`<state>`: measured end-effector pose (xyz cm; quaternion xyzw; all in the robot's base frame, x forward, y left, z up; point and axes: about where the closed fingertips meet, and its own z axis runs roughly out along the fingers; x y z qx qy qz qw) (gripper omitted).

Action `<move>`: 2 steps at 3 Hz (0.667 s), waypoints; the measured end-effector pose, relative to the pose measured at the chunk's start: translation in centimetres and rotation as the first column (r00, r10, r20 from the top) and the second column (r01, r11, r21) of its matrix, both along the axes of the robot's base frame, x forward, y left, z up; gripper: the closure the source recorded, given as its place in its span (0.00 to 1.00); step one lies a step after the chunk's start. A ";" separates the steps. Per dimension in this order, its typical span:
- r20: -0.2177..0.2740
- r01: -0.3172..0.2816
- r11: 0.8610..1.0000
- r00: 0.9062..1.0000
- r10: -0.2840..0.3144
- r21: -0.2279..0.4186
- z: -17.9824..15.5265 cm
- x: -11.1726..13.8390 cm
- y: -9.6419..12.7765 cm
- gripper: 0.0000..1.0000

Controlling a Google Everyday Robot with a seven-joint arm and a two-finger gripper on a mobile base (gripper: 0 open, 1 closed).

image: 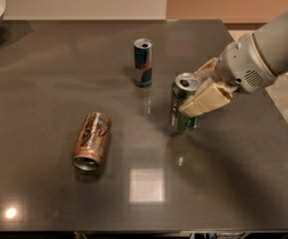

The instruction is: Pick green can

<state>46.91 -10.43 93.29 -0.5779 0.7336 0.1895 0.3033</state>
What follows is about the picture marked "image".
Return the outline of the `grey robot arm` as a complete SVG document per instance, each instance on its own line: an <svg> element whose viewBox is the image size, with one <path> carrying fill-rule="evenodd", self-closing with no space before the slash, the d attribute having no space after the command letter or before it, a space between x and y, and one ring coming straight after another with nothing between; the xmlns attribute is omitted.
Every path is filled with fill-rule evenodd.
<svg viewBox="0 0 288 239"><path fill-rule="evenodd" d="M225 47L194 74L201 85L179 110L193 118L228 105L233 93L252 94L288 72L288 11Z"/></svg>

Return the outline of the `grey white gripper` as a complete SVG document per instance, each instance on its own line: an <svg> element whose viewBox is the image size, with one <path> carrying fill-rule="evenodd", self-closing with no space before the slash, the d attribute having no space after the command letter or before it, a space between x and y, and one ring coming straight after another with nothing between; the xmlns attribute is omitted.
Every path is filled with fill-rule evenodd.
<svg viewBox="0 0 288 239"><path fill-rule="evenodd" d="M272 85L277 76L268 68L259 52L253 33L247 33L230 43L219 59L212 58L198 68L196 74L215 74L233 87L245 93L254 93ZM204 81L196 93L188 98L179 111L193 118L228 105L232 99L232 88L212 78Z"/></svg>

